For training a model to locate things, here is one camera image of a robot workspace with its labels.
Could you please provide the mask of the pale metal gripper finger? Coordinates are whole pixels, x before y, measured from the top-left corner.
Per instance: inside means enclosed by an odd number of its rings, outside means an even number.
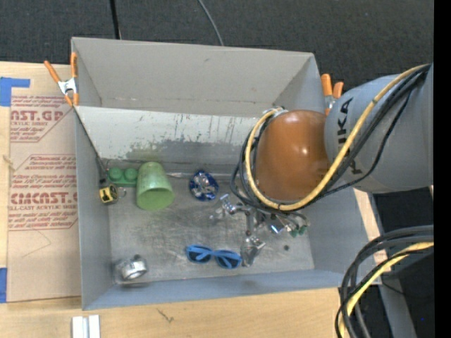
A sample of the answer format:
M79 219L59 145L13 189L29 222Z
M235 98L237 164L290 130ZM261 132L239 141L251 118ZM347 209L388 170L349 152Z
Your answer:
M221 195L212 206L210 219L213 221L219 221L232 217L240 211L241 207L241 204L234 204L230 200L229 194Z
M244 267L252 266L255 258L265 246L266 243L256 236L245 237L240 246L242 265Z

